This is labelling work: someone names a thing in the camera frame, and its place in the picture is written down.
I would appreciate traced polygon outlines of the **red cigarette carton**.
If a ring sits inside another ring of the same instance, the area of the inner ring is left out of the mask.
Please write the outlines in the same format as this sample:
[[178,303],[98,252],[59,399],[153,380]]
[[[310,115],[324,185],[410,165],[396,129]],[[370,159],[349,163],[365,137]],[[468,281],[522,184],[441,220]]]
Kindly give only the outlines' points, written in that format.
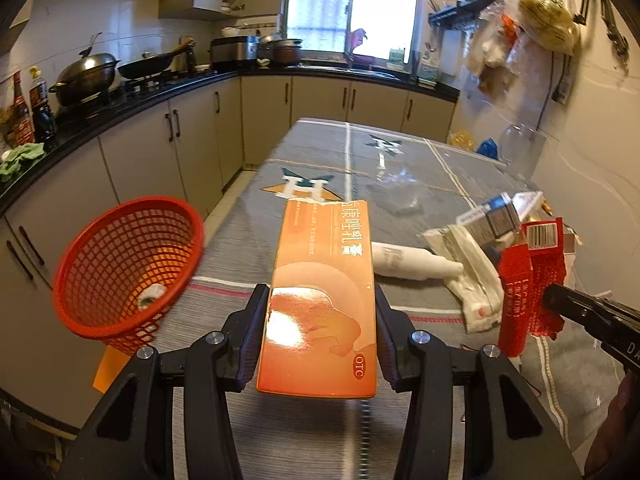
[[524,242],[506,248],[498,274],[503,289],[498,347],[509,358],[524,350],[526,337],[554,339],[563,329],[562,316],[544,306],[544,290],[562,285],[566,277],[563,222],[529,221],[521,226]]

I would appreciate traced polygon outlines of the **white plastic bottle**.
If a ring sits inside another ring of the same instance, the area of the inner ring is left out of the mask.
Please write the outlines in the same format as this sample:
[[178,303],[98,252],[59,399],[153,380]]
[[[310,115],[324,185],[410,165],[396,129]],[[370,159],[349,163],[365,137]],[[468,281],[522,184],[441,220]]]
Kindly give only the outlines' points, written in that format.
[[371,250],[374,273],[386,278],[444,280],[457,278],[464,272],[462,263],[434,255],[424,248],[372,242]]

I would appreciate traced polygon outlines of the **orange ointment box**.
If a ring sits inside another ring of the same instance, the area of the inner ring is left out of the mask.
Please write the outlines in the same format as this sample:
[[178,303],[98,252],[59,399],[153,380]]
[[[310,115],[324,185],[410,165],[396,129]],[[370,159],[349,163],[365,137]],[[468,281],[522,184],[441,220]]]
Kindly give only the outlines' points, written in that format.
[[369,399],[377,381],[368,205],[289,200],[256,388],[282,396]]

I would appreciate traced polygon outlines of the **orange paper sheet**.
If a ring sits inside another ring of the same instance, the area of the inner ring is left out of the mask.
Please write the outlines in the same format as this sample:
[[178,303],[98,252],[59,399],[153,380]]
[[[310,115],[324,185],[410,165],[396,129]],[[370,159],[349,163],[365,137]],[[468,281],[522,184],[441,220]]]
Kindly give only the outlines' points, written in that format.
[[106,393],[108,388],[128,363],[130,356],[112,346],[107,346],[93,379],[93,388]]

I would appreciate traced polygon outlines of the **white long thin box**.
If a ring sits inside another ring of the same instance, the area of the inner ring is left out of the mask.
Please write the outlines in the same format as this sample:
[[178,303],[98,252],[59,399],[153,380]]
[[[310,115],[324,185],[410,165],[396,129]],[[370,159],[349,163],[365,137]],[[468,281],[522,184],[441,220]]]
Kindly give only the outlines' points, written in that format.
[[512,204],[521,223],[526,222],[533,212],[539,210],[543,202],[544,193],[540,191],[518,192],[512,197]]

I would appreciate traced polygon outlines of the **silver small carton box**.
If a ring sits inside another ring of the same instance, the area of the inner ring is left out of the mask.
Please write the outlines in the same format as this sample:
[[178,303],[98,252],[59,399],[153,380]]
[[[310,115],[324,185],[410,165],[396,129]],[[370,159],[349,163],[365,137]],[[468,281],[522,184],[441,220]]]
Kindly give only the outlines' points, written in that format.
[[457,216],[456,225],[464,226],[477,244],[485,247],[517,230],[521,220],[512,198],[501,193]]

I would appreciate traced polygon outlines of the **red plastic mesh basket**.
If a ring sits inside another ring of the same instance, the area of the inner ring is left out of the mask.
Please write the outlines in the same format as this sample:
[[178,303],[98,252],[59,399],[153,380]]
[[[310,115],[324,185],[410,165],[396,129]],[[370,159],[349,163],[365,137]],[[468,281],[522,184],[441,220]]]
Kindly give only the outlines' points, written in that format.
[[148,196],[91,222],[67,247],[53,285],[54,310],[72,333],[131,356],[200,264],[203,222],[184,200]]

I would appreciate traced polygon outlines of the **clear glass jug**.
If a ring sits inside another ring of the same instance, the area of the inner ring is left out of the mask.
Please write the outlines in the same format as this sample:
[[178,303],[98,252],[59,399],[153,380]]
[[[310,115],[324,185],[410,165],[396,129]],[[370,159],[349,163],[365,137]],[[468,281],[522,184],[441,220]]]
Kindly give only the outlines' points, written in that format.
[[529,180],[537,166],[546,138],[524,124],[512,124],[500,134],[499,160],[506,171],[518,180]]

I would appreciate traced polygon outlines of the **clear plastic wrapper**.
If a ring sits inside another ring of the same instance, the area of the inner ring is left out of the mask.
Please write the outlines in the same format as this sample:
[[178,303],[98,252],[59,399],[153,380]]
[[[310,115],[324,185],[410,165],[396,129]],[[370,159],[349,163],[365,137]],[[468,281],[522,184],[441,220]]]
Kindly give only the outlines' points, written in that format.
[[366,189],[373,203],[394,216],[405,217],[426,213],[433,188],[402,168],[398,172],[380,170]]

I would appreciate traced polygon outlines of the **hanging yellow food bag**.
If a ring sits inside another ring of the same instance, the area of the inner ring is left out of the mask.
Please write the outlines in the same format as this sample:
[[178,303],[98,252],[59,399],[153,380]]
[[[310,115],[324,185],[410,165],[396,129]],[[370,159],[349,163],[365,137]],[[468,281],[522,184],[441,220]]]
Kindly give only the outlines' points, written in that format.
[[518,0],[518,24],[544,49],[574,54],[579,30],[574,0]]

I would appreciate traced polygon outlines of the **red label sauce bottle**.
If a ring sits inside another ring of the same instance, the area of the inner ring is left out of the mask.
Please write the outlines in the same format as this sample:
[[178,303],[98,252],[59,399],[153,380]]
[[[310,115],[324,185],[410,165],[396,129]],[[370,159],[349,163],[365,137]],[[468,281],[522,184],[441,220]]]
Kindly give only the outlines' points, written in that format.
[[21,73],[15,72],[13,79],[13,103],[10,108],[10,144],[12,148],[34,143],[35,133],[30,120],[29,108],[26,104],[21,85]]

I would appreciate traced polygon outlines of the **dark soy sauce bottle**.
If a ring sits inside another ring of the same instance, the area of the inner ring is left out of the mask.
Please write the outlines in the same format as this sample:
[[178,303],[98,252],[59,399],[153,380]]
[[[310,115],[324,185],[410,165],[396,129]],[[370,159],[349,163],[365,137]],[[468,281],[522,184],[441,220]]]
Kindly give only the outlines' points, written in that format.
[[41,70],[32,66],[29,70],[32,84],[29,88],[29,102],[32,108],[32,122],[34,123],[35,139],[43,144],[46,152],[56,147],[55,124],[49,104],[47,84],[41,76]]

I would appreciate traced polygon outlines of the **steel wok with lid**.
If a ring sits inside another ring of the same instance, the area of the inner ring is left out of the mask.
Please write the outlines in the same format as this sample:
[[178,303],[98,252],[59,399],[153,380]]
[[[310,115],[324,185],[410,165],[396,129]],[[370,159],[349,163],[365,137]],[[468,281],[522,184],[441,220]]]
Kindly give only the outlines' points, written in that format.
[[107,92],[114,82],[119,60],[108,52],[93,52],[100,35],[101,32],[97,32],[91,36],[88,47],[78,53],[78,60],[67,66],[49,88],[62,107],[75,106],[85,99]]

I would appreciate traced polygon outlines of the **black frying pan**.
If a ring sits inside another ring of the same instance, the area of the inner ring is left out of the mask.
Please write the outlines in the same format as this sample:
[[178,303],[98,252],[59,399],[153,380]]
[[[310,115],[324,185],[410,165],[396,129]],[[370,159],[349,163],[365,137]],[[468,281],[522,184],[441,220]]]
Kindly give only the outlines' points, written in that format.
[[177,55],[190,51],[194,47],[195,41],[193,39],[186,40],[169,52],[151,55],[127,64],[119,64],[117,70],[122,78],[128,80],[148,78],[167,70]]

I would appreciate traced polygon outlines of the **dark cooking pot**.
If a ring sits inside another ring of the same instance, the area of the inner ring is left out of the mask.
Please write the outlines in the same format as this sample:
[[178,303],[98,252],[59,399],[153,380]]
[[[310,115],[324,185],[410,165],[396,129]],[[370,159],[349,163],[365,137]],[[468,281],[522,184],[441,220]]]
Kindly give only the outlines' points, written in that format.
[[271,43],[271,61],[280,66],[297,65],[302,60],[303,40],[282,38]]

